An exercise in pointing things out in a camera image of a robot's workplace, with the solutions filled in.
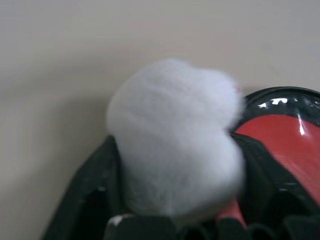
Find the red plastic part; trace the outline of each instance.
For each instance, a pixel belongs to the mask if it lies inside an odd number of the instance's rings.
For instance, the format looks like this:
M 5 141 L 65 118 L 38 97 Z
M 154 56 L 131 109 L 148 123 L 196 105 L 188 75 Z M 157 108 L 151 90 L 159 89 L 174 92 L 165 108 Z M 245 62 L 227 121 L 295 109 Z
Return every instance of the red plastic part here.
M 236 132 L 261 141 L 320 205 L 319 127 L 300 118 L 265 115 L 249 120 Z
M 238 202 L 234 200 L 228 207 L 223 209 L 215 218 L 217 222 L 224 218 L 235 218 L 237 219 L 244 227 L 247 226 L 244 217 L 241 214 Z

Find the cotton ball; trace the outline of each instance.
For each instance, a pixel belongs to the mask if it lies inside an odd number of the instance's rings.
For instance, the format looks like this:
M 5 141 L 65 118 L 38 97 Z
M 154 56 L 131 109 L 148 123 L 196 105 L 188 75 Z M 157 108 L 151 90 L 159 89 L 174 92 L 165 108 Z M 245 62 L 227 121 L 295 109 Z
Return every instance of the cotton ball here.
M 227 205 L 244 178 L 227 132 L 242 109 L 238 85 L 221 71 L 165 59 L 134 74 L 107 111 L 127 207 L 183 226 Z

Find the beige wall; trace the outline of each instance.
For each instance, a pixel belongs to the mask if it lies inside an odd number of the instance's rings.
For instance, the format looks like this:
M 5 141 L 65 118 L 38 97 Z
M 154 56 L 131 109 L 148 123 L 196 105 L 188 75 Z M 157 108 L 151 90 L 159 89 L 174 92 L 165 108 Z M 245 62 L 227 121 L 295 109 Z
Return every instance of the beige wall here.
M 2 0 L 0 239 L 38 239 L 105 136 L 110 95 L 164 57 L 247 93 L 320 90 L 318 0 Z

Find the black plastic object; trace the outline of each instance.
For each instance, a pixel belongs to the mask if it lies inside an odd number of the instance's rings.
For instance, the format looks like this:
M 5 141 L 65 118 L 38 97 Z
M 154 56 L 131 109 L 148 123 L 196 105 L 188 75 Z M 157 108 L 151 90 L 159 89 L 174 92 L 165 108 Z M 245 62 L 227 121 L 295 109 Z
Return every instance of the black plastic object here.
M 272 104 L 276 98 L 286 98 L 287 102 Z M 270 107 L 257 107 L 264 103 Z M 304 88 L 261 90 L 247 97 L 237 128 L 270 114 L 299 114 L 302 120 L 320 126 L 320 118 L 315 114 L 317 103 L 320 94 Z M 320 209 L 304 186 L 264 143 L 242 134 L 233 133 L 232 137 L 246 160 L 246 186 L 238 204 L 247 226 L 235 218 L 218 222 L 212 219 L 187 226 L 175 235 L 175 228 L 166 217 L 134 216 L 125 217 L 119 224 L 112 220 L 108 223 L 112 217 L 125 213 L 120 194 L 121 160 L 114 139 L 108 137 L 74 176 L 43 240 L 320 239 Z
M 101 240 L 108 220 L 122 213 L 119 165 L 108 137 L 77 171 L 43 240 Z
M 115 218 L 108 223 L 103 240 L 176 240 L 176 228 L 167 217 L 119 215 Z

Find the red surface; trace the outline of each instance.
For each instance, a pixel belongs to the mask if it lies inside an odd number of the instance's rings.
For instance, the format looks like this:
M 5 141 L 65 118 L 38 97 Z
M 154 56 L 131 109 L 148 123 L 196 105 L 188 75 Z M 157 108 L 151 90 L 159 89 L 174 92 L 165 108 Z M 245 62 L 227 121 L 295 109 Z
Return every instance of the red surface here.
M 224 210 L 222 210 L 216 217 L 216 221 L 219 222 L 221 219 L 224 219 L 224 218 L 235 218 L 237 219 L 244 227 L 247 226 L 242 214 L 241 214 L 241 211 L 240 211 L 240 208 L 239 208 L 239 205 L 237 203 L 236 200 L 234 200 L 227 208 L 225 208 Z
M 320 128 L 285 115 L 256 117 L 237 131 L 264 143 L 320 205 Z

